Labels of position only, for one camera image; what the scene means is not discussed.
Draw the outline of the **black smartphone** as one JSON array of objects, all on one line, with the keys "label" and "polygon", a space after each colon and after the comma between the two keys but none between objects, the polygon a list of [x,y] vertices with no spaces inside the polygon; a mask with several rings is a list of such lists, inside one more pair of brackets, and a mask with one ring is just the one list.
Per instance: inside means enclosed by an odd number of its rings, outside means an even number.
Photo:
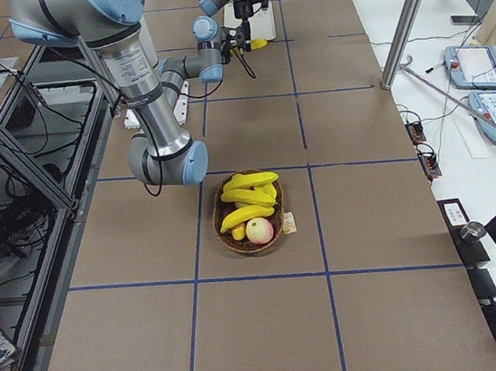
[{"label": "black smartphone", "polygon": [[478,15],[453,15],[450,19],[453,25],[458,26],[472,26],[481,23],[481,18]]}]

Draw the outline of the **green tipped reacher grabber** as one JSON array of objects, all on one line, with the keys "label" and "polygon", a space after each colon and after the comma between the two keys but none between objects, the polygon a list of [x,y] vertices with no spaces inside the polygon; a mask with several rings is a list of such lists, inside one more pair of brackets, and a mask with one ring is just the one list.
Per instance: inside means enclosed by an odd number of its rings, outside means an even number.
[{"label": "green tipped reacher grabber", "polygon": [[491,119],[491,117],[486,117],[485,114],[478,112],[477,110],[469,107],[467,104],[464,104],[461,102],[459,99],[456,97],[452,96],[450,93],[446,92],[445,90],[441,89],[437,85],[433,84],[431,81],[427,80],[426,78],[422,77],[420,74],[415,72],[410,68],[410,65],[413,61],[412,56],[408,57],[408,60],[406,63],[400,63],[397,66],[397,70],[405,72],[407,74],[410,74],[413,78],[417,79],[420,83],[425,84],[427,87],[430,87],[432,90],[434,90],[436,93],[442,95],[444,98],[448,99],[449,101],[452,101],[455,103],[457,106],[461,107],[464,109],[472,118],[476,118],[479,122],[484,123],[485,125],[489,125],[494,131],[496,131],[496,122]]}]

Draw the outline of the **far teach pendant tablet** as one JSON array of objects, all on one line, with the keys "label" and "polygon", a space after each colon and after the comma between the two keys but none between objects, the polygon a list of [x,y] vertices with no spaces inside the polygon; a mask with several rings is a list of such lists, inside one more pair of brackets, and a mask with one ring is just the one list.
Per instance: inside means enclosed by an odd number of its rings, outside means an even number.
[{"label": "far teach pendant tablet", "polygon": [[447,46],[444,66],[461,90],[496,90],[496,53],[492,46]]}]

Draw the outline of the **orange relay module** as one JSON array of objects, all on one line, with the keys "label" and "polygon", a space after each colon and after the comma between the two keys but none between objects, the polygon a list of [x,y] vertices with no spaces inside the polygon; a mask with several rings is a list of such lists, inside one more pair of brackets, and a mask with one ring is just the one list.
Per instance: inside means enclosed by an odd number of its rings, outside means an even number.
[{"label": "orange relay module", "polygon": [[409,134],[409,139],[413,144],[419,144],[426,141],[425,134],[423,132],[423,125],[420,121],[406,123],[405,126],[407,133]]},{"label": "orange relay module", "polygon": [[436,178],[442,177],[440,166],[438,166],[438,161],[436,155],[432,153],[420,153],[418,154],[418,160],[420,161],[421,167],[423,168],[423,174],[428,181],[433,181]]}]

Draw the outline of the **aluminium frame post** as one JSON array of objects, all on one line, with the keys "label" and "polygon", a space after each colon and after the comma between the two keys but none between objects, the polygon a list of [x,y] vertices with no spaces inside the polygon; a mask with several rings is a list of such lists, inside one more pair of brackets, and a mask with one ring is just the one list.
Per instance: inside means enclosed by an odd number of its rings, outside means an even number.
[{"label": "aluminium frame post", "polygon": [[412,31],[414,19],[421,2],[422,0],[404,0],[381,77],[381,86],[385,90],[393,87],[398,65],[408,44],[407,40]]}]

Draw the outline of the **brown wicker basket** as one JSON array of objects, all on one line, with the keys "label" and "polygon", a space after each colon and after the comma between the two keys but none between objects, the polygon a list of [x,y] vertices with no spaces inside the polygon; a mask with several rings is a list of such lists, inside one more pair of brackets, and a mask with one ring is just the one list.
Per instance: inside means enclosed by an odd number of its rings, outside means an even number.
[{"label": "brown wicker basket", "polygon": [[220,243],[243,255],[266,250],[284,227],[284,197],[273,171],[241,171],[215,192],[213,229]]}]

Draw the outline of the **white bear print tray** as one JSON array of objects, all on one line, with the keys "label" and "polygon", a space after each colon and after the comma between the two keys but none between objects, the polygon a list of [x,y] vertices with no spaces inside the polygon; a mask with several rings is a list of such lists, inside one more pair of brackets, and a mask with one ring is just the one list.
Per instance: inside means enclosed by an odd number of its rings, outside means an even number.
[{"label": "white bear print tray", "polygon": [[[272,5],[267,9],[262,9],[261,5],[256,3],[254,9],[257,10],[257,13],[249,18],[251,39],[273,41],[276,39],[277,31]],[[241,19],[235,18],[234,5],[232,3],[223,7],[223,14],[223,25],[228,28],[236,28],[242,23]]]}]

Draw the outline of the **paper basket tag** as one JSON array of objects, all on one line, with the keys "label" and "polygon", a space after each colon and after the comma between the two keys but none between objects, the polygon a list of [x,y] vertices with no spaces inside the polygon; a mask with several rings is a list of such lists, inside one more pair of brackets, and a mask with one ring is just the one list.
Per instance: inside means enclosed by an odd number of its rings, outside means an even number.
[{"label": "paper basket tag", "polygon": [[285,234],[297,232],[297,225],[293,212],[287,211],[284,213],[282,225],[282,232]]}]

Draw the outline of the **pink white plastic apple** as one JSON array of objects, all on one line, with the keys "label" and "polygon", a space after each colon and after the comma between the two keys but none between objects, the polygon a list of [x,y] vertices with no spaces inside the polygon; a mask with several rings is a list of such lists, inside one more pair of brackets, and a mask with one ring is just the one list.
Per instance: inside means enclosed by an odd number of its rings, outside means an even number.
[{"label": "pink white plastic apple", "polygon": [[256,217],[246,224],[246,234],[251,243],[264,245],[272,240],[275,232],[268,220]]}]

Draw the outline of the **yellow plastic banana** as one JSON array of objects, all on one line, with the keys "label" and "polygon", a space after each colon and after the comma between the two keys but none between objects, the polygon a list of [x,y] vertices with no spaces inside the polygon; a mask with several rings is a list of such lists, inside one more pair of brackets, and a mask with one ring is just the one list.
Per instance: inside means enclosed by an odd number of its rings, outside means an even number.
[{"label": "yellow plastic banana", "polygon": [[230,181],[227,181],[227,183],[222,186],[222,190],[227,192],[228,190],[234,189],[248,189],[262,184],[269,184],[278,179],[278,174],[273,171],[262,171],[248,174],[236,173],[231,177]]},{"label": "yellow plastic banana", "polygon": [[264,48],[265,46],[268,45],[268,41],[265,39],[252,39],[250,40],[250,46],[251,50],[260,50],[261,48]]},{"label": "yellow plastic banana", "polygon": [[249,205],[242,207],[240,209],[236,209],[230,212],[224,219],[221,221],[220,232],[224,233],[233,227],[236,227],[240,223],[247,222],[251,219],[257,217],[270,217],[275,213],[275,208],[273,206],[270,207],[262,207],[258,205]]},{"label": "yellow plastic banana", "polygon": [[275,197],[267,195],[266,193],[257,190],[234,189],[223,191],[220,195],[220,200],[224,202],[240,202],[247,205],[258,205],[261,207],[270,207],[277,204]]}]

